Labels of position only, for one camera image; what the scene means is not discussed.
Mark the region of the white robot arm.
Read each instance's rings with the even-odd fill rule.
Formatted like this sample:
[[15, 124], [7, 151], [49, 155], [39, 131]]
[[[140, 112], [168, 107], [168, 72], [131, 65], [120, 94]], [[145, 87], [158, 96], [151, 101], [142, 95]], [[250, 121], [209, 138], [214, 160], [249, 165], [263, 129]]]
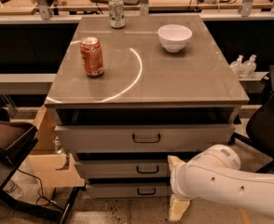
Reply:
[[171, 221], [180, 220], [190, 201], [197, 197], [274, 219], [274, 174], [242, 171], [240, 158], [230, 147], [214, 145], [190, 161], [170, 155], [168, 164]]

